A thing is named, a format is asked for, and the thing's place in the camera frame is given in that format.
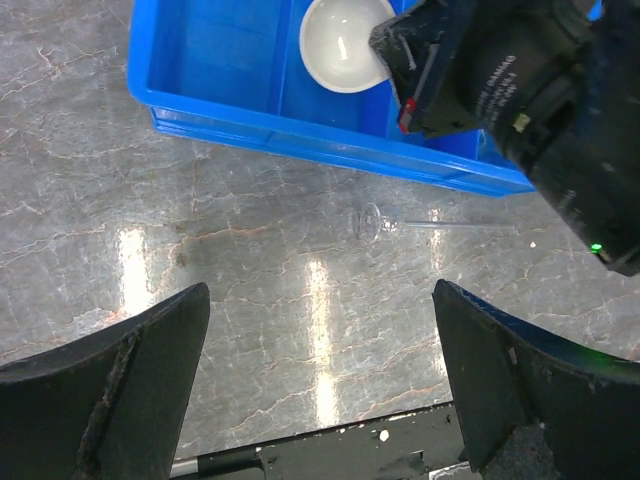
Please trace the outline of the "clear glass funnel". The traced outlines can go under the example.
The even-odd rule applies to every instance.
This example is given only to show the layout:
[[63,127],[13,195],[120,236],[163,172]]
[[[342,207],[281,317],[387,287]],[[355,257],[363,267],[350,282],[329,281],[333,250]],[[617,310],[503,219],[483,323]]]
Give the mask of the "clear glass funnel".
[[357,215],[355,233],[366,243],[373,243],[384,236],[394,236],[409,229],[417,230],[480,230],[489,232],[517,233],[515,226],[504,223],[464,222],[442,220],[405,220],[384,213],[377,204],[367,203]]

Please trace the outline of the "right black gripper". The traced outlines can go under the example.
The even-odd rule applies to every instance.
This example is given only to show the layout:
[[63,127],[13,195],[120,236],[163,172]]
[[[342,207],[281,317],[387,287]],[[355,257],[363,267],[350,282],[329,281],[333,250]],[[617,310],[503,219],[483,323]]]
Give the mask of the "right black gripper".
[[483,36],[505,18],[503,1],[418,1],[376,25],[369,46],[390,75],[397,124],[426,138],[480,127],[458,86]]

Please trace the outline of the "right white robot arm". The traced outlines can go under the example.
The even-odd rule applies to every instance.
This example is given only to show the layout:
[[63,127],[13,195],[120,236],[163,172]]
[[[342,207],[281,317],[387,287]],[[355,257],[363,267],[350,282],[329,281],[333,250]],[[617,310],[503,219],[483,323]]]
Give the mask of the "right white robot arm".
[[639,5],[420,1],[376,25],[406,133],[484,130],[608,269],[639,272]]

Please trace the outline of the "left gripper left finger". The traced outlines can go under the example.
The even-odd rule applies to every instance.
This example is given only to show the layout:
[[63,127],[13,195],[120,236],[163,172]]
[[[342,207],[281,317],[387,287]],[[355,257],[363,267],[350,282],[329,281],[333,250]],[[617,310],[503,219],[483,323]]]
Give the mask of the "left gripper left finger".
[[197,283],[2,366],[2,478],[168,478],[209,317]]

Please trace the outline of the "blue plastic divided bin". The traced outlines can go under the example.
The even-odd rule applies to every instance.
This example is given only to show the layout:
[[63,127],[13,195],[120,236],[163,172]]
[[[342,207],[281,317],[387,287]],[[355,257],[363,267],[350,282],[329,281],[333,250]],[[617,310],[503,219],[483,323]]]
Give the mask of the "blue plastic divided bin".
[[530,182],[489,137],[426,139],[397,126],[388,83],[333,93],[303,66],[304,1],[137,1],[131,95],[160,132],[503,197]]

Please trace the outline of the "white evaporating dish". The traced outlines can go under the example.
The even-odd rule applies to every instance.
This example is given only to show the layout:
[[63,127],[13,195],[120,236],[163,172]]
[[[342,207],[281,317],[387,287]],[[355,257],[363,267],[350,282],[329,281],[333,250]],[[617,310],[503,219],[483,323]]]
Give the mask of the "white evaporating dish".
[[369,46],[373,29],[395,16],[390,2],[316,0],[301,21],[299,51],[305,69],[322,87],[355,94],[389,78]]

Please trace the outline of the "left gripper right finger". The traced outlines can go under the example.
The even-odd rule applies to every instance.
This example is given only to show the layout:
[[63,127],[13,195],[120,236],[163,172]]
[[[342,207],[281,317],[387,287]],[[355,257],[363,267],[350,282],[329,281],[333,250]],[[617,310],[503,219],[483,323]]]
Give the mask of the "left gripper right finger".
[[485,479],[636,479],[639,365],[577,344],[446,280],[436,322],[473,471]]

